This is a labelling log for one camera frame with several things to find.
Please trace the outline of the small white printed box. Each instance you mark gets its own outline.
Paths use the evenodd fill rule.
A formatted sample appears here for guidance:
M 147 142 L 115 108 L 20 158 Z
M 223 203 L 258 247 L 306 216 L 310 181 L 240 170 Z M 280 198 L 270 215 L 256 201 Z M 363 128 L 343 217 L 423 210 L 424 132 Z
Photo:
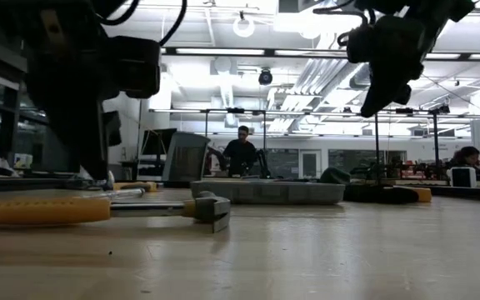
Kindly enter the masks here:
M 30 169 L 33 164 L 33 155 L 26 153 L 14 154 L 14 167 L 17 169 Z

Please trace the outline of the tall black frame stand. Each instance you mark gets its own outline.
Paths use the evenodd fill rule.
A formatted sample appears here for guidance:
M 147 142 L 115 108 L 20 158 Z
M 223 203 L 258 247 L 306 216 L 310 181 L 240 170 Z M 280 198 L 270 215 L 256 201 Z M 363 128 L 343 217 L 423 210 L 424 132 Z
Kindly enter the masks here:
M 433 122 L 433 141 L 434 141 L 434 155 L 435 155 L 435 164 L 432 169 L 435 172 L 435 178 L 441 180 L 443 176 L 442 164 L 440 163 L 439 157 L 439 136 L 438 136 L 438 116 L 449 114 L 449 109 L 447 105 L 443 105 L 439 108 L 434 108 L 430 110 L 422 109 L 413 109 L 410 107 L 402 107 L 395 109 L 384 109 L 381 110 L 381 113 L 387 113 L 389 117 L 402 115 L 403 117 L 415 117 L 419 113 L 424 113 L 427 118 L 431 118 Z M 378 114 L 374 114 L 374 127 L 375 127 L 375 153 L 376 153 L 376 162 L 374 164 L 373 170 L 375 171 L 376 183 L 381 181 L 381 172 L 385 167 L 381 167 L 380 162 L 380 148 L 379 148 L 379 133 L 378 133 Z

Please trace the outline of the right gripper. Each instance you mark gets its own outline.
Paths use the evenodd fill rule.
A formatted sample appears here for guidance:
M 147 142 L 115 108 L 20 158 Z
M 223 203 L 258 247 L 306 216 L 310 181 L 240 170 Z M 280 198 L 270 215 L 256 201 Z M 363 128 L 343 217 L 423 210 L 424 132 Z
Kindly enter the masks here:
M 423 70 L 422 60 L 430 45 L 427 14 L 409 17 L 385 15 L 374 26 L 377 53 L 372 62 L 372 81 L 361 108 L 361 116 L 370 118 L 394 101 L 407 105 L 412 88 L 407 83 Z

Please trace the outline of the wooden handled hammer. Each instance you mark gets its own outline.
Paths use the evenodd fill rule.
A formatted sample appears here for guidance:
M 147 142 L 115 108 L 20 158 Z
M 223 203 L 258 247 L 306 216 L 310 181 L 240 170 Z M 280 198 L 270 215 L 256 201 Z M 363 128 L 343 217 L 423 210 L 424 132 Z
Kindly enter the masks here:
M 0 225 L 93 223 L 111 218 L 184 217 L 219 232 L 229 224 L 231 202 L 212 192 L 185 201 L 107 200 L 72 197 L 15 197 L 0 200 Z

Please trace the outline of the black table frame rail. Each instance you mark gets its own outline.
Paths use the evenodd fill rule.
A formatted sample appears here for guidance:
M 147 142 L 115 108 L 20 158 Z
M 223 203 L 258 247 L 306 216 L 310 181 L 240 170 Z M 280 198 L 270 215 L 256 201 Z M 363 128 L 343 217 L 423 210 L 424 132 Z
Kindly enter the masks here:
M 439 181 L 420 180 L 390 180 L 385 184 L 406 188 L 429 188 L 433 196 L 447 198 L 475 199 L 480 201 L 480 182 L 477 187 L 449 187 Z M 93 182 L 85 179 L 58 179 L 58 178 L 0 178 L 0 192 L 16 192 L 45 189 L 73 189 L 82 188 Z

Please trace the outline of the dark background monitor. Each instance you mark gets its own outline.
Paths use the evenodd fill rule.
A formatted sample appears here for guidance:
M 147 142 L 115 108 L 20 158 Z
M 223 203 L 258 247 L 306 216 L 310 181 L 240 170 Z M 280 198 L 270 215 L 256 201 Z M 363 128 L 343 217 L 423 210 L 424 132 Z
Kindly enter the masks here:
M 143 135 L 142 155 L 163 155 L 168 153 L 176 128 L 146 130 Z

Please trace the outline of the black and orange tool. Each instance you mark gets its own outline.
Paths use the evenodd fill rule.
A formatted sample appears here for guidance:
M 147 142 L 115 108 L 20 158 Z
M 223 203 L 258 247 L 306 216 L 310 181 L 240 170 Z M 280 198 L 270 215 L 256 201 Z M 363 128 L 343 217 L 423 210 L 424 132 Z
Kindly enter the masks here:
M 141 188 L 146 193 L 156 192 L 158 185 L 155 182 L 115 182 L 113 184 L 114 190 L 136 189 Z

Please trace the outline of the background workbench with equipment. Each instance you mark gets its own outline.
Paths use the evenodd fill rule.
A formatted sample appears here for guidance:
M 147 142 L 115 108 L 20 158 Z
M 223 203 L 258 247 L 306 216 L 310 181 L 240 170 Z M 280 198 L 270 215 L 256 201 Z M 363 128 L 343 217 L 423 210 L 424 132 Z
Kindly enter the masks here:
M 407 160 L 393 157 L 383 166 L 382 180 L 402 185 L 447 186 L 448 163 L 443 160 Z

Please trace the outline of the shiny clear object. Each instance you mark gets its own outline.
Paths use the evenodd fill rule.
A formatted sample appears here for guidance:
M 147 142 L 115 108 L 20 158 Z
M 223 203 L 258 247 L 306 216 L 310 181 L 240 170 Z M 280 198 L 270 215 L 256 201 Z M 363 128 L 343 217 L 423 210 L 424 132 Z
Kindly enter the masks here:
M 66 182 L 64 187 L 72 190 L 88 190 L 88 191 L 108 191 L 113 190 L 115 182 L 111 172 L 107 173 L 106 179 L 96 180 L 84 169 L 80 173 L 73 175 Z

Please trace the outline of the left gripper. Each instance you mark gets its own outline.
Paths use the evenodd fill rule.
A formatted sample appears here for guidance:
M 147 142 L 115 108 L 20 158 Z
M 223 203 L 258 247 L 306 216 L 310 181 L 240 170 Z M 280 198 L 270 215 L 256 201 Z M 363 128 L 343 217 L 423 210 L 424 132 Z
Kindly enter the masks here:
M 29 98 L 35 106 L 50 111 L 52 130 L 87 173 L 106 180 L 108 146 L 122 142 L 121 120 L 118 111 L 103 113 L 99 103 L 119 94 L 116 53 L 106 47 L 59 52 L 27 47 L 26 58 Z M 78 104 L 63 104 L 72 100 Z

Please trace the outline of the grey plastic tool case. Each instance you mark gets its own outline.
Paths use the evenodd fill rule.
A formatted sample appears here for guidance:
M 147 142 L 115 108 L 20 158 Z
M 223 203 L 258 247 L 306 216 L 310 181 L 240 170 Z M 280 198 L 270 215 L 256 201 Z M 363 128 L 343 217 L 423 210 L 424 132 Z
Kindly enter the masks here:
M 217 180 L 190 183 L 193 196 L 210 192 L 232 204 L 333 205 L 343 200 L 344 184 L 278 180 Z

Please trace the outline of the white box device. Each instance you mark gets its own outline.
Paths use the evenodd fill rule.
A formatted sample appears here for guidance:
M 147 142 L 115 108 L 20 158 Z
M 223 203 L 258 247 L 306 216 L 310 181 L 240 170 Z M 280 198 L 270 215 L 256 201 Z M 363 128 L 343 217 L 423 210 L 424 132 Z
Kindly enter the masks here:
M 477 173 L 474 167 L 452 167 L 447 171 L 450 185 L 456 188 L 475 188 Z

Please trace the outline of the dark overhead box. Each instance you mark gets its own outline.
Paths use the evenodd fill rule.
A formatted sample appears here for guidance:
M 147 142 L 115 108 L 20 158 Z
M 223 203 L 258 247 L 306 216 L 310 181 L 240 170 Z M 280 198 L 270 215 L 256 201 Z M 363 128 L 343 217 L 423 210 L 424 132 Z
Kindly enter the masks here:
M 347 0 L 277 0 L 277 13 L 302 13 L 314 8 L 332 7 Z

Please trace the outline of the grey mesh office chair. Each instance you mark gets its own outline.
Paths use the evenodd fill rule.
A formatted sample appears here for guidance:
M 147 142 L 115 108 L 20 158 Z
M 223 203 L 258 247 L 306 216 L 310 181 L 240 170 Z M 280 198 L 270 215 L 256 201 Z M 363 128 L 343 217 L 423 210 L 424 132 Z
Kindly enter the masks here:
M 175 132 L 167 152 L 162 180 L 167 182 L 200 181 L 210 139 L 189 132 Z

